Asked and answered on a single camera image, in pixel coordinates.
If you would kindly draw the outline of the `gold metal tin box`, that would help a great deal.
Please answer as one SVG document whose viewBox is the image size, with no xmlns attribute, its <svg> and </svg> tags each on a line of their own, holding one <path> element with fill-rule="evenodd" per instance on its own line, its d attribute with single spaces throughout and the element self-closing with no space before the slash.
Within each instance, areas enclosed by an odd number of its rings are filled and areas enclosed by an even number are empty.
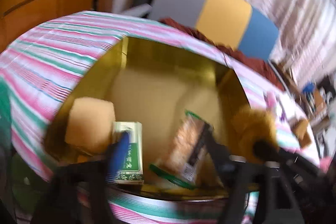
<svg viewBox="0 0 336 224">
<path fill-rule="evenodd" d="M 117 121 L 142 124 L 144 183 L 113 184 L 113 189 L 163 200 L 208 200 L 227 195 L 209 156 L 201 165 L 194 190 L 176 186 L 150 170 L 167 150 L 187 110 L 214 127 L 217 142 L 234 145 L 231 118 L 248 105 L 248 99 L 226 61 L 195 50 L 124 38 L 84 74 L 48 126 L 44 147 L 60 163 L 73 163 L 77 158 L 65 135 L 69 111 L 81 97 L 110 101 Z"/>
</svg>

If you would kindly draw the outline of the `green white small carton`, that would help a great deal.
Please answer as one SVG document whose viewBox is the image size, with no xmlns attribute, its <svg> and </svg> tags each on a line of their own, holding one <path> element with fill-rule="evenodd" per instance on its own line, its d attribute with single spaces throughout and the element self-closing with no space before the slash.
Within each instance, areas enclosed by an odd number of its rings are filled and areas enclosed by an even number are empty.
<svg viewBox="0 0 336 224">
<path fill-rule="evenodd" d="M 142 185 L 143 158 L 142 158 L 142 124 L 139 122 L 114 122 L 112 143 L 121 139 L 121 134 L 129 134 L 129 148 L 124 157 L 121 168 L 116 174 L 109 174 L 107 183 Z"/>
</svg>

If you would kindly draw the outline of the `striped pink green tablecloth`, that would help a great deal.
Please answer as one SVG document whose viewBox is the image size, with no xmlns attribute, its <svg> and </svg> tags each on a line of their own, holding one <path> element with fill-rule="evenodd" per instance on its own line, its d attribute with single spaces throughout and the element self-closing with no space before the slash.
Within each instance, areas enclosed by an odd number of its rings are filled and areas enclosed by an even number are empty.
<svg viewBox="0 0 336 224">
<path fill-rule="evenodd" d="M 15 39 L 1 53 L 1 79 L 10 90 L 12 140 L 26 164 L 49 180 L 58 162 L 43 145 L 62 104 L 97 61 L 117 61 L 123 43 L 141 49 L 166 46 L 228 65 L 253 107 L 265 106 L 264 92 L 278 94 L 288 117 L 302 109 L 285 93 L 217 48 L 153 20 L 82 11 L 44 22 Z"/>
</svg>

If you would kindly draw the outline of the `yellow sponge piece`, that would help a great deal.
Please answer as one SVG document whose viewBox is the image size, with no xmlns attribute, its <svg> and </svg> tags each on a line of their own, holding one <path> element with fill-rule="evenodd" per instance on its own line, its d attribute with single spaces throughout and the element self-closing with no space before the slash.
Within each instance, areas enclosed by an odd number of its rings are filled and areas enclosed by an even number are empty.
<svg viewBox="0 0 336 224">
<path fill-rule="evenodd" d="M 258 158 L 253 152 L 253 146 L 257 141 L 265 141 L 275 150 L 279 149 L 275 118 L 270 111 L 253 109 L 245 105 L 232 117 L 231 124 L 235 138 L 231 144 L 232 152 L 246 158 L 248 162 L 264 163 L 264 160 Z"/>
</svg>

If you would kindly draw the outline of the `blue cup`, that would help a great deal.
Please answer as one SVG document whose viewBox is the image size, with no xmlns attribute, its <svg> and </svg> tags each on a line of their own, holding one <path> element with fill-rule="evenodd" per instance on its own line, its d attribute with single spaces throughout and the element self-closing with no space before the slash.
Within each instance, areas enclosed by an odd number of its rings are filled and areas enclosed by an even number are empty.
<svg viewBox="0 0 336 224">
<path fill-rule="evenodd" d="M 302 93 L 305 94 L 305 95 L 306 95 L 306 94 L 313 94 L 315 88 L 316 88 L 316 84 L 315 84 L 314 82 L 308 82 L 308 83 L 304 86 L 304 88 L 303 88 L 303 90 L 302 90 Z"/>
</svg>

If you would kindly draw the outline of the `patterned beige curtain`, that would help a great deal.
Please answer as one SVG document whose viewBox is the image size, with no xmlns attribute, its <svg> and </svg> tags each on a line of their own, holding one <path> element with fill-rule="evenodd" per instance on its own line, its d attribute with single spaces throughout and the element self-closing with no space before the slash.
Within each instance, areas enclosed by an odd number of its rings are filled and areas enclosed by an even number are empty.
<svg viewBox="0 0 336 224">
<path fill-rule="evenodd" d="M 335 0 L 245 0 L 279 30 L 271 59 L 288 63 L 298 86 L 325 75 L 335 53 Z"/>
</svg>

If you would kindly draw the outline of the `dark red cloth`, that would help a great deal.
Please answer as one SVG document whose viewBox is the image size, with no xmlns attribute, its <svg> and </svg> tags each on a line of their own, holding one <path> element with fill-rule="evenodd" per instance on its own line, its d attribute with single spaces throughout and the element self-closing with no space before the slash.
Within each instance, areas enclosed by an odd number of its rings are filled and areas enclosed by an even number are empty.
<svg viewBox="0 0 336 224">
<path fill-rule="evenodd" d="M 260 74 L 262 77 L 266 78 L 269 82 L 271 82 L 275 87 L 277 87 L 281 91 L 283 92 L 285 91 L 284 85 L 280 82 L 276 73 L 274 72 L 274 70 L 271 68 L 271 66 L 267 61 L 254 57 L 247 57 L 246 55 L 244 55 L 244 53 L 242 53 L 239 50 L 233 50 L 231 47 L 226 47 L 219 43 L 215 43 L 212 40 L 208 39 L 199 30 L 188 26 L 184 26 L 183 24 L 180 24 L 171 18 L 162 18 L 159 20 L 159 22 L 171 26 L 173 28 L 176 28 L 177 30 L 180 30 L 181 32 L 184 32 L 185 34 L 188 34 L 189 36 L 201 40 L 211 46 L 215 46 L 222 53 L 225 53 L 226 55 L 234 58 L 235 60 L 241 62 L 242 64 L 246 65 L 253 71 Z"/>
</svg>

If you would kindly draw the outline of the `cereal bar snack packet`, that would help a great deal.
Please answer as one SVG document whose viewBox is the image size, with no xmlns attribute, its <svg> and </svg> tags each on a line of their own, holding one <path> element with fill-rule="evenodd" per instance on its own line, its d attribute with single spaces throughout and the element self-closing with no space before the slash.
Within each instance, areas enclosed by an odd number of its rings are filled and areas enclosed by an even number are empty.
<svg viewBox="0 0 336 224">
<path fill-rule="evenodd" d="M 149 169 L 174 185 L 195 189 L 199 169 L 207 153 L 206 137 L 213 130 L 213 126 L 200 116 L 186 110 L 166 151 Z"/>
</svg>

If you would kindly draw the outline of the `grey yellow blue chair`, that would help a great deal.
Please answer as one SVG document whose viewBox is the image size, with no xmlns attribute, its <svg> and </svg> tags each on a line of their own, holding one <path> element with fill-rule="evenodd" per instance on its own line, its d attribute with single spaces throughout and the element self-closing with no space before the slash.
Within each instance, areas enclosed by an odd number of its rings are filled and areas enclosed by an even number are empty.
<svg viewBox="0 0 336 224">
<path fill-rule="evenodd" d="M 124 15 L 159 21 L 171 18 L 193 27 L 213 42 L 267 61 L 278 28 L 244 0 L 153 0 L 123 11 Z"/>
</svg>

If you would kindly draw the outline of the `yellow sponge block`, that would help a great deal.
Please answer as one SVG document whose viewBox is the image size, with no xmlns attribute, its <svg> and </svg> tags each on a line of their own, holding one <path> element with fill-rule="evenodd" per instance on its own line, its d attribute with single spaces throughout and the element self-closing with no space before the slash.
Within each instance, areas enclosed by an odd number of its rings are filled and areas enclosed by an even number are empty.
<svg viewBox="0 0 336 224">
<path fill-rule="evenodd" d="M 89 155 L 103 154 L 111 143 L 115 120 L 112 102 L 77 98 L 70 109 L 65 142 Z"/>
</svg>

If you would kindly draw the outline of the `brown yellow sponge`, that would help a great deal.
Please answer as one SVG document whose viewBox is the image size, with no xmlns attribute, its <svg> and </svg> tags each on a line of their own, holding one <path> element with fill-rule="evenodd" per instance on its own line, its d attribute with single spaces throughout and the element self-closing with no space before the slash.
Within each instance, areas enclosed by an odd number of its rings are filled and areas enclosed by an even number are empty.
<svg viewBox="0 0 336 224">
<path fill-rule="evenodd" d="M 296 121 L 294 126 L 291 128 L 291 131 L 294 133 L 302 149 L 308 147 L 312 143 L 309 133 L 307 131 L 308 125 L 309 121 L 302 118 Z"/>
</svg>

